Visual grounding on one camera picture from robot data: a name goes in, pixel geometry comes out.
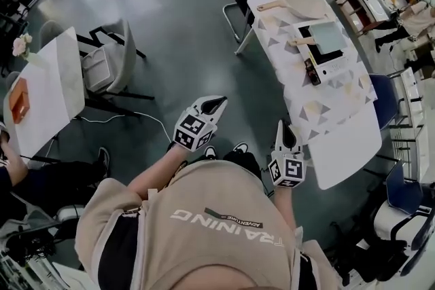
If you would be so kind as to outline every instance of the flower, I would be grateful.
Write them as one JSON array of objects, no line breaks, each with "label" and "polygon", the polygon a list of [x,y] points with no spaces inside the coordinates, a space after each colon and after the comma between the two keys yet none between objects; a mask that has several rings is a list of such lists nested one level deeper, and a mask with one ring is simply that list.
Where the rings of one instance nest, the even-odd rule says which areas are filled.
[{"label": "flower", "polygon": [[22,34],[22,35],[20,36],[20,38],[24,39],[24,41],[25,41],[26,43],[31,43],[31,42],[32,42],[32,36],[29,35],[28,33]]},{"label": "flower", "polygon": [[21,38],[21,37],[17,37],[14,40],[14,49],[12,51],[12,54],[17,57],[21,54],[24,54],[26,52],[26,41]]}]

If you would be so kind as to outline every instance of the concrete floor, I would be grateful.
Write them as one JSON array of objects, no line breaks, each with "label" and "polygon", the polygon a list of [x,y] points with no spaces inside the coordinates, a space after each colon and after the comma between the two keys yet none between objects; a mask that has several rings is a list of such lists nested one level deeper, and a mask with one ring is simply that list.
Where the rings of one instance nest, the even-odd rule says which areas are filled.
[{"label": "concrete floor", "polygon": [[[137,48],[147,54],[145,60],[137,58],[129,90],[154,95],[156,100],[128,101],[116,97],[116,104],[161,119],[172,135],[180,113],[195,99],[210,94],[227,96],[228,106],[211,143],[224,155],[235,143],[246,141],[260,166],[266,168],[277,121],[287,115],[283,91],[256,39],[242,57],[234,55],[237,43],[222,15],[222,6],[231,2],[40,0],[30,11],[29,32],[37,37],[45,21],[56,20],[65,28],[74,26],[77,33],[87,35],[97,26],[125,17]],[[235,9],[231,15],[235,22],[243,23],[239,10]],[[359,41],[354,36],[352,39],[367,62]],[[92,120],[106,120],[111,116],[94,110],[85,110],[83,115]],[[167,148],[160,126],[147,118],[123,117],[108,124],[72,121],[59,138],[50,155],[63,161],[93,161],[99,146],[108,148],[111,175],[123,183],[153,164]],[[268,173],[264,177],[269,185]],[[294,191],[296,220],[304,226],[305,238],[315,238],[323,247],[331,245],[335,234],[330,222],[351,225],[349,218],[366,200],[367,187],[377,182],[377,178],[360,172],[321,191],[313,169],[309,168],[306,182]],[[71,245],[65,254],[59,253],[62,254],[59,261],[74,266],[77,262],[71,261]]]}]

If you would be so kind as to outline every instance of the pants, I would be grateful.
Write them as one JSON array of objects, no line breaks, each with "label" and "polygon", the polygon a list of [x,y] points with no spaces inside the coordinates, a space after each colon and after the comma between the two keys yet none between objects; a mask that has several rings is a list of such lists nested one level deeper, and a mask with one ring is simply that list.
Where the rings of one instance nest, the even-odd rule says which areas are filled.
[{"label": "pants", "polygon": [[105,168],[100,162],[47,164],[41,169],[29,170],[26,178],[12,191],[55,216],[64,206],[86,205],[95,192],[88,186],[100,181],[104,174]]},{"label": "pants", "polygon": [[[195,161],[193,161],[193,163],[212,159],[213,158],[208,158],[206,155],[202,155],[200,158],[197,158]],[[243,167],[244,169],[254,174],[257,178],[259,178],[259,180],[262,180],[260,166],[258,166],[257,160],[252,153],[243,153],[242,151],[230,151],[224,156],[223,160],[238,164],[240,167]]]},{"label": "pants", "polygon": [[404,64],[404,68],[412,68],[413,73],[426,66],[435,67],[435,62],[430,52],[419,57],[417,60],[410,60]]},{"label": "pants", "polygon": [[[379,29],[381,31],[384,31],[386,29],[396,29],[397,24],[394,21],[385,21],[381,23],[379,26],[377,26],[375,29]],[[387,34],[383,37],[380,37],[376,39],[376,42],[379,46],[382,46],[384,43],[391,43],[395,40],[404,39],[406,37],[409,37],[409,33],[406,31],[406,29],[401,26],[397,31],[394,31],[391,34]]]}]

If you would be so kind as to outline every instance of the gray floor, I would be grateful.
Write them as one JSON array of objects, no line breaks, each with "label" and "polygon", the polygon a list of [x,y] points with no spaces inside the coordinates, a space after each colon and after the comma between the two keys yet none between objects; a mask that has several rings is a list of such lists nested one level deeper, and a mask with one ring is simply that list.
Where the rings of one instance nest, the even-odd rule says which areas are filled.
[{"label": "gray floor", "polygon": [[[181,111],[196,98],[210,94],[227,96],[228,107],[212,144],[223,155],[235,143],[246,141],[265,168],[277,121],[287,115],[283,92],[256,40],[242,57],[234,55],[237,43],[222,15],[222,6],[230,2],[41,0],[30,11],[29,31],[37,37],[41,25],[53,19],[65,28],[74,26],[79,34],[87,35],[89,30],[124,16],[130,22],[138,49],[147,54],[145,60],[138,57],[129,90],[154,95],[156,100],[128,101],[117,97],[116,103],[161,119],[172,134]],[[232,17],[241,24],[239,12],[235,9]],[[367,62],[360,43],[355,42]],[[92,120],[111,116],[93,110],[85,110],[84,115]],[[160,126],[147,118],[124,117],[108,124],[72,121],[59,137],[51,156],[64,161],[92,161],[103,145],[111,154],[112,177],[123,183],[156,161],[167,147]],[[330,222],[350,225],[350,216],[367,197],[367,187],[376,183],[377,178],[360,172],[321,191],[310,168],[306,182],[294,190],[296,219],[304,226],[305,238],[315,238],[323,247],[330,245],[335,238]],[[68,264],[70,257],[62,255],[63,263]]]}]

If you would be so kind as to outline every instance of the flower vase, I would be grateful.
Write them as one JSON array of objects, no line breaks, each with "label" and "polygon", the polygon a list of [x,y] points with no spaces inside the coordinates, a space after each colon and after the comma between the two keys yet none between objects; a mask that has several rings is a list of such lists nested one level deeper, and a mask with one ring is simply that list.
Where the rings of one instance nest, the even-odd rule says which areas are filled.
[{"label": "flower vase", "polygon": [[44,60],[40,55],[35,54],[33,52],[29,52],[24,59],[29,62],[32,65],[35,65],[36,67],[47,69],[48,68],[48,62]]}]

